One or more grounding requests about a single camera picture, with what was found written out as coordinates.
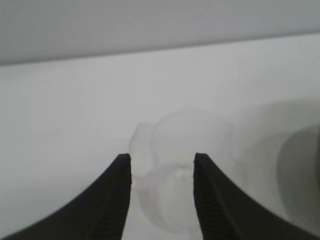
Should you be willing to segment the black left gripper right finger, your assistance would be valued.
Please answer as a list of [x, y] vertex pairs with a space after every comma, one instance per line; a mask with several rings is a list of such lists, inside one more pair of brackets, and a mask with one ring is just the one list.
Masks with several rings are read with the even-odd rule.
[[317, 240], [241, 190], [205, 153], [196, 153], [193, 197], [205, 240]]

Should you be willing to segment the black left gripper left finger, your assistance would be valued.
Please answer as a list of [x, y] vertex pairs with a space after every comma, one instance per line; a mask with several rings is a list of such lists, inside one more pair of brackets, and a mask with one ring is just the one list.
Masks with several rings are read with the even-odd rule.
[[131, 157], [119, 154], [68, 204], [7, 240], [120, 240], [129, 211]]

